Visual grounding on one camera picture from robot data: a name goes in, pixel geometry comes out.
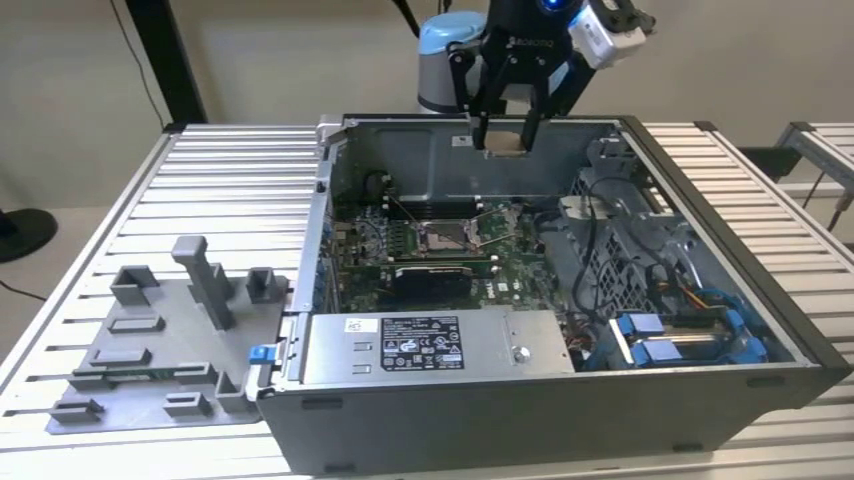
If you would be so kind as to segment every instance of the black cable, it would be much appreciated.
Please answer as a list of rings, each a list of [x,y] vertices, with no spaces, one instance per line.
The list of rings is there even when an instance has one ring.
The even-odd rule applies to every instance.
[[[836,228],[836,223],[839,222],[839,217],[842,216],[842,210],[836,210],[832,212],[832,217],[830,218],[830,223],[827,224],[827,231],[832,232],[832,229]]]
[[[802,208],[806,208],[806,206],[810,204],[810,200],[812,199],[812,195],[815,194],[815,189],[818,188],[818,184],[822,183],[823,179],[824,179],[824,172],[822,172],[818,175],[818,178],[815,179],[815,183],[812,184],[812,188],[810,189],[810,193],[806,194],[806,199],[803,200],[803,205],[800,205]]]
[[[632,187],[636,188],[635,182],[632,182],[627,178],[609,176],[609,177],[599,178],[589,185],[589,187],[587,187],[585,193],[584,193],[584,197],[587,199],[587,207],[589,209],[589,234],[588,234],[588,237],[587,237],[587,250],[584,251],[584,257],[581,259],[581,268],[580,268],[580,270],[579,270],[579,272],[577,272],[577,274],[575,276],[575,281],[572,282],[571,295],[572,295],[572,301],[575,302],[575,306],[577,307],[577,309],[584,314],[587,314],[587,316],[589,316],[593,319],[593,321],[597,321],[599,323],[604,323],[604,321],[603,321],[603,319],[599,318],[599,314],[596,312],[596,305],[593,304],[593,306],[592,306],[593,308],[587,308],[580,303],[580,299],[579,299],[577,293],[579,293],[579,289],[580,289],[581,280],[584,278],[584,273],[587,272],[587,269],[589,268],[589,263],[592,261],[592,255],[593,255],[593,250],[595,250],[595,245],[596,245],[596,211],[595,211],[593,206],[592,206],[592,198],[593,197],[597,198],[605,204],[611,203],[611,202],[607,201],[607,199],[604,197],[596,195],[592,192],[592,190],[596,187],[596,185],[599,185],[599,183],[601,183],[604,181],[623,182],[623,183],[627,183]],[[631,238],[631,240],[637,244],[637,246],[640,247],[643,252],[649,256],[652,261],[656,262],[657,264],[660,264],[661,267],[667,270],[667,276],[669,278],[671,284],[676,285],[675,269],[672,267],[668,268],[668,266],[667,266],[664,260],[661,259],[660,255],[657,255],[657,253],[647,245],[644,245],[640,242],[637,236],[635,235],[633,231],[631,230],[629,224],[625,225],[625,232],[627,232],[628,237]]]
[[[48,301],[48,299],[44,298],[42,296],[36,295],[34,293],[29,293],[29,292],[26,292],[24,290],[18,290],[17,288],[12,287],[2,280],[0,280],[0,287],[5,288],[12,293],[17,293],[18,295],[24,295],[25,297],[34,298],[36,300],[41,300],[42,302]]]
[[[138,78],[142,80],[142,88],[145,89],[145,96],[148,97],[148,103],[150,104],[150,108],[154,111],[154,115],[157,115],[157,120],[160,121],[160,129],[162,129],[165,127],[165,122],[162,121],[162,115],[160,115],[160,110],[157,110],[157,104],[154,103],[154,99],[150,96],[150,89],[148,88],[148,80],[145,80],[145,71],[142,70],[142,62],[140,62],[138,60],[138,56],[136,55],[136,51],[133,50],[133,46],[130,44],[130,39],[128,38],[128,32],[124,29],[124,22],[121,22],[118,9],[116,8],[116,0],[109,0],[109,6],[112,7],[112,14],[116,17],[116,23],[118,23],[118,28],[121,29],[124,44],[128,46],[128,50],[130,51],[130,55],[133,56],[133,61],[136,62],[136,67],[138,68]]]
[[[409,30],[412,30],[412,35],[415,35],[415,38],[420,38],[421,27],[417,25],[417,21],[415,20],[415,15],[412,14],[409,3],[405,0],[391,0],[391,1],[397,7],[397,10],[400,10],[400,15],[403,15],[405,24],[409,26]]]

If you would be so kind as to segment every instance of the power cable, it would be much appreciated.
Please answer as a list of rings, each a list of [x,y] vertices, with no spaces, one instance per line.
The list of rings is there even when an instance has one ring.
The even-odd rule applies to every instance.
[[[138,60],[138,55],[136,55],[136,50],[133,50],[133,45],[130,44],[130,39],[128,38],[128,32],[124,28],[124,22],[121,21],[121,16],[118,15],[118,9],[116,8],[116,0],[109,0],[109,6],[112,7],[112,14],[116,17],[116,23],[118,23],[118,29],[121,30],[121,37],[124,37],[124,44],[128,46],[128,50],[130,51],[130,55],[133,56],[133,61],[136,62],[136,67],[138,68],[138,78],[142,81],[142,88],[145,89],[145,96],[148,97],[148,103],[150,104],[150,108],[154,111],[154,115],[157,115],[157,120],[160,121],[160,129],[162,129],[165,127],[165,122],[162,121],[162,115],[160,114],[160,110],[157,109],[157,104],[154,103],[153,96],[150,95],[148,80],[145,80],[145,71],[142,70],[142,62],[140,62]]]
[[[0,280],[0,287],[5,288],[9,292],[12,293],[17,293],[18,295],[22,295],[25,297],[29,298],[34,298],[36,300],[41,300],[42,302],[46,302],[48,299],[44,298],[41,295],[36,295],[34,293],[30,293],[25,290],[20,290],[14,287],[12,287],[8,283],[5,283],[2,280]]]

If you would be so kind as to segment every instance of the blue connector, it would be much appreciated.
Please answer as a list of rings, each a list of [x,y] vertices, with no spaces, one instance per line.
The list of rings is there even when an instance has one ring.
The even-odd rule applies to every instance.
[[[664,333],[661,319],[655,313],[623,313],[616,319],[616,324],[623,335],[644,337]]]
[[[276,346],[256,345],[249,349],[249,365],[272,365],[276,363]]]
[[[682,360],[682,354],[672,340],[647,340],[631,347],[631,357],[637,368],[659,366]]]

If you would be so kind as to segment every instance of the blue light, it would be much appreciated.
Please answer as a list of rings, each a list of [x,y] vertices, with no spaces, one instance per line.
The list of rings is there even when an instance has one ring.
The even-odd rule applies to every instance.
[[[548,10],[557,10],[565,6],[565,0],[543,0],[543,6]]]

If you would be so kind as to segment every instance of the warning label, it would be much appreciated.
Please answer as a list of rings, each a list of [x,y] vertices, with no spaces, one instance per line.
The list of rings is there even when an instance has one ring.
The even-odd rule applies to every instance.
[[[457,317],[383,318],[381,323],[384,370],[464,368]]]

